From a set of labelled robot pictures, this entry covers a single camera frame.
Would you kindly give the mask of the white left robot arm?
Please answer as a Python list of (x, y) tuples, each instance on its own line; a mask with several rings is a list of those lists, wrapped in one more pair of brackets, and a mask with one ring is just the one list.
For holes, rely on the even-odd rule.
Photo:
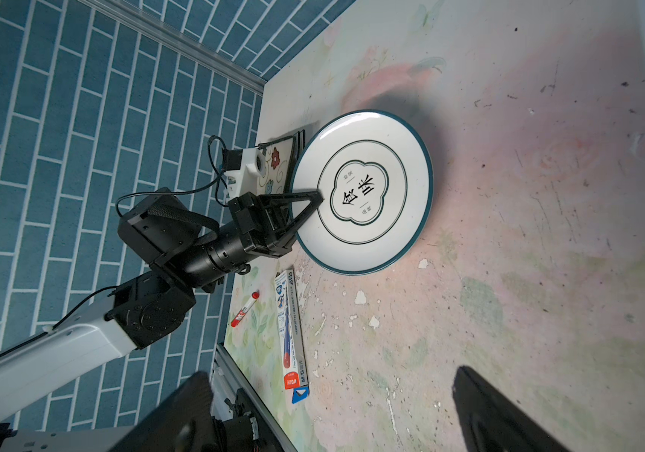
[(167, 188), (138, 194), (118, 235), (148, 271), (87, 296), (48, 330), (0, 352), (0, 422), (87, 372), (173, 333), (227, 275), (247, 274), (260, 257), (288, 254), (322, 204), (317, 190), (256, 195), (228, 203), (220, 224)]

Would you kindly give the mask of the floral square plate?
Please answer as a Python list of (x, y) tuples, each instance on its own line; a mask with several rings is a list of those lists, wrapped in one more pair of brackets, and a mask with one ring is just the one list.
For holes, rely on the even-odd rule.
[(265, 170), (265, 175), (258, 180), (258, 194), (290, 192), (292, 173), (305, 145), (306, 133), (303, 129), (256, 145), (262, 152)]

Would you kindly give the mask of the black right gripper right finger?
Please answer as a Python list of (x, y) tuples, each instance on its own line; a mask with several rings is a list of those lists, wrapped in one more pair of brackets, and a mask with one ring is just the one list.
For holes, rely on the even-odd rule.
[(452, 396), (469, 451), (567, 450), (470, 366), (457, 369)]

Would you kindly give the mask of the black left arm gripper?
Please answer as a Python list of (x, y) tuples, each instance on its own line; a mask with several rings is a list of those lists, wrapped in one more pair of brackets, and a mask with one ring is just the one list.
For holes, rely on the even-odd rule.
[(233, 249), (240, 249), (246, 260), (285, 256), (322, 201), (318, 190), (259, 196), (248, 192), (232, 199)]

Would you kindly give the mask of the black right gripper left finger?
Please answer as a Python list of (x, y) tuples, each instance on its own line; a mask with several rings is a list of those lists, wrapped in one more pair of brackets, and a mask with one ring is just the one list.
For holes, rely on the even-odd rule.
[(196, 372), (111, 451), (216, 451), (209, 374)]

